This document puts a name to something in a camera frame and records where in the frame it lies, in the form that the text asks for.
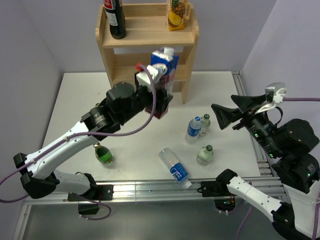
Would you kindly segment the blue grape juice carton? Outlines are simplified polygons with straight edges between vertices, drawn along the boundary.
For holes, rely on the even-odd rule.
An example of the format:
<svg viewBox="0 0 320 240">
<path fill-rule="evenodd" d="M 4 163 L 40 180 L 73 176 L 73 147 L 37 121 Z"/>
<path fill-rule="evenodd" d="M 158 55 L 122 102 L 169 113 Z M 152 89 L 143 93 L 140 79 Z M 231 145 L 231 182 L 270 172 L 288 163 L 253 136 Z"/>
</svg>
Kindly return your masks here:
<svg viewBox="0 0 320 240">
<path fill-rule="evenodd" d="M 155 84 L 155 88 L 164 88 L 166 94 L 173 95 L 173 83 L 179 59 L 180 57 L 175 54 L 175 50 L 172 47 L 165 46 L 152 52 L 150 65 L 163 64 L 166 66 L 166 72 L 161 76 L 159 83 Z M 168 112 L 168 109 L 165 112 L 155 112 L 154 117 L 161 119 Z"/>
</svg>

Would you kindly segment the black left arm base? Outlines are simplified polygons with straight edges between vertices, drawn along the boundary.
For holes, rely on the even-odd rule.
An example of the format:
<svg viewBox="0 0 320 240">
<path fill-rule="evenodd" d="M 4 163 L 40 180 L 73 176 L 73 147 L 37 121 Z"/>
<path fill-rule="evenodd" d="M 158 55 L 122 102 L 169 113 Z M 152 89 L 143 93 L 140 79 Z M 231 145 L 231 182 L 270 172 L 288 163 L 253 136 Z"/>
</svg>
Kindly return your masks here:
<svg viewBox="0 0 320 240">
<path fill-rule="evenodd" d="M 106 219 L 111 215 L 111 207 L 103 203 L 103 201 L 111 201 L 113 199 L 113 193 L 114 186 L 112 184 L 100 184 L 96 189 L 90 190 L 88 193 L 82 195 L 69 193 L 67 201 L 78 202 L 77 209 L 81 218 L 98 221 Z M 102 207 L 108 210 L 107 215 L 103 217 L 93 217 Z"/>
</svg>

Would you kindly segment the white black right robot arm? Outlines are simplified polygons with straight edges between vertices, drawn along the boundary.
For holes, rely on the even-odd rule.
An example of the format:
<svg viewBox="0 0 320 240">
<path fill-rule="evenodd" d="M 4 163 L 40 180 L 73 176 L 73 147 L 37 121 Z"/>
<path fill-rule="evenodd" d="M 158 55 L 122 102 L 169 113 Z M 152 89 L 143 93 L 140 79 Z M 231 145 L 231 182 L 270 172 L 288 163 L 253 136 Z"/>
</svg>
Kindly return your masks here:
<svg viewBox="0 0 320 240">
<path fill-rule="evenodd" d="M 287 240 L 317 240 L 320 237 L 320 164 L 311 155 L 319 138 L 306 120 L 294 118 L 284 125 L 269 120 L 268 111 L 278 109 L 281 99 L 268 95 L 232 95 L 236 108 L 212 104 L 221 129 L 247 129 L 276 163 L 278 175 L 290 201 L 275 199 L 256 189 L 231 169 L 215 179 L 218 194 L 233 194 L 246 200 L 271 221 Z"/>
</svg>

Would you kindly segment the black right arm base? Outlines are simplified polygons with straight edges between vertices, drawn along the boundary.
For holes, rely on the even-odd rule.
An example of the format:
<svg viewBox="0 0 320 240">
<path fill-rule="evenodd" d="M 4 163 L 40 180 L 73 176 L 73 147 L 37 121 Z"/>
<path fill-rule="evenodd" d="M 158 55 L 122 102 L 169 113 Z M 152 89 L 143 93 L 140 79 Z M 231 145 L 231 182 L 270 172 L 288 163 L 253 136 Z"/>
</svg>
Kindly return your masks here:
<svg viewBox="0 0 320 240">
<path fill-rule="evenodd" d="M 201 181 L 197 192 L 202 194 L 202 197 L 226 197 L 231 193 L 228 191 L 227 185 L 220 181 Z"/>
</svg>

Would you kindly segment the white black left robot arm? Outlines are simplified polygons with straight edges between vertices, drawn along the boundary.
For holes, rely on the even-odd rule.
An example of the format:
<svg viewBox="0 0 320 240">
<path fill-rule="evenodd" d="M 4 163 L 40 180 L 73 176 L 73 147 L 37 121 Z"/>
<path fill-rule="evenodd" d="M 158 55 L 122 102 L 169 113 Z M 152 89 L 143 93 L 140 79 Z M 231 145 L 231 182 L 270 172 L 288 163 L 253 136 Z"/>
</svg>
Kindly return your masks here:
<svg viewBox="0 0 320 240">
<path fill-rule="evenodd" d="M 106 97 L 81 117 L 67 133 L 31 154 L 18 153 L 13 160 L 21 174 L 24 190 L 33 199 L 53 192 L 65 192 L 91 200 L 98 186 L 89 173 L 70 174 L 57 168 L 83 149 L 118 132 L 126 122 L 146 108 L 155 107 L 157 114 L 166 112 L 173 95 L 164 88 L 152 92 L 139 83 L 117 83 L 106 92 Z"/>
</svg>

